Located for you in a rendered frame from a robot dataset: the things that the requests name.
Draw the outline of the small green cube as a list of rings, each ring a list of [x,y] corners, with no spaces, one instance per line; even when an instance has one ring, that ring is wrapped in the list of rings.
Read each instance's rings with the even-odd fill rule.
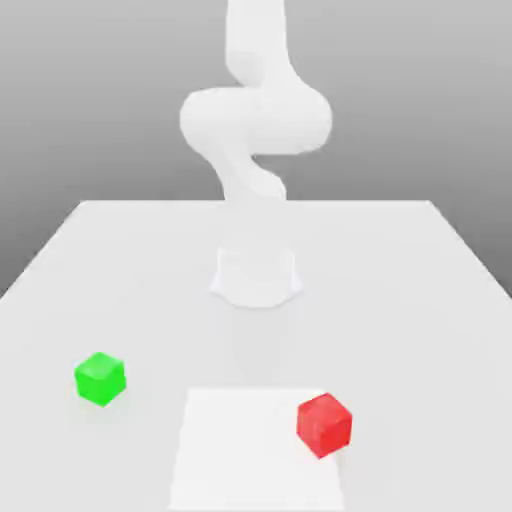
[[[96,352],[74,369],[77,394],[105,407],[126,388],[124,362]]]

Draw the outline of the small red cube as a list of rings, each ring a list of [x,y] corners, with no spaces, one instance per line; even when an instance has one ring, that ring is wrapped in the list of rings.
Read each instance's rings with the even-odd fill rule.
[[[351,442],[352,413],[332,394],[323,393],[298,405],[296,433],[322,459]]]

